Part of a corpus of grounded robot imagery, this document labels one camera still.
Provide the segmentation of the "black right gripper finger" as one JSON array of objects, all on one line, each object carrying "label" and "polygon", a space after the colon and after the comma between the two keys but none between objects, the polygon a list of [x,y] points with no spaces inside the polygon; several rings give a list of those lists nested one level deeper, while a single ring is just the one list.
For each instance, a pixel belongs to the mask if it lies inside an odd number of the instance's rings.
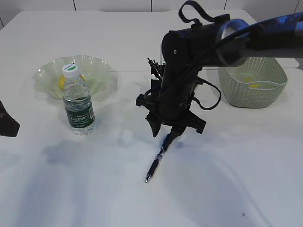
[{"label": "black right gripper finger", "polygon": [[185,129],[186,129],[186,127],[173,126],[171,128],[170,133],[169,133],[168,146],[171,145],[171,143],[173,142],[174,139],[176,139],[177,137],[181,136],[184,133]]},{"label": "black right gripper finger", "polygon": [[155,138],[158,135],[162,126],[162,117],[157,113],[149,112],[145,119],[151,127],[152,136]]}]

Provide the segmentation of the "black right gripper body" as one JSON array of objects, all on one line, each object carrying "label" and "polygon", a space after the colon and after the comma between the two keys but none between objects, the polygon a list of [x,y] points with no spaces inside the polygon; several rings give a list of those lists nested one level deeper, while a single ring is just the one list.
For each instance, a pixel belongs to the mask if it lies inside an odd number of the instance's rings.
[{"label": "black right gripper body", "polygon": [[183,105],[180,107],[179,102],[175,101],[155,101],[150,98],[144,98],[143,94],[140,94],[136,99],[137,106],[144,106],[149,112],[157,113],[162,117],[162,124],[168,126],[181,126],[190,127],[195,129],[198,133],[202,133],[206,121],[200,119],[193,114],[188,106]]}]

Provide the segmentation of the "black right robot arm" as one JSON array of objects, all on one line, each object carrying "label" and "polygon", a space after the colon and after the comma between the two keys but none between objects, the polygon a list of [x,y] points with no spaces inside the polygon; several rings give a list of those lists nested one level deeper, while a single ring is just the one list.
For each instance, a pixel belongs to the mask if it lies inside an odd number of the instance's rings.
[{"label": "black right robot arm", "polygon": [[151,89],[136,99],[149,110],[146,117],[154,136],[162,125],[171,126],[161,149],[187,127],[202,133],[205,121],[190,111],[198,73],[204,66],[237,67],[248,57],[296,58],[303,55],[303,15],[296,13],[248,25],[221,15],[213,23],[196,21],[190,28],[165,34],[161,50],[164,71],[151,81]]}]

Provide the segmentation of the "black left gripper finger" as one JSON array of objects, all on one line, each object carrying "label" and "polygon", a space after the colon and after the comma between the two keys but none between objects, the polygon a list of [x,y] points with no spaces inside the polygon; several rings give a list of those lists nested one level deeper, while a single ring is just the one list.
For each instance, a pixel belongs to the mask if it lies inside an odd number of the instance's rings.
[{"label": "black left gripper finger", "polygon": [[16,137],[20,124],[13,119],[0,102],[0,135],[4,137]]}]

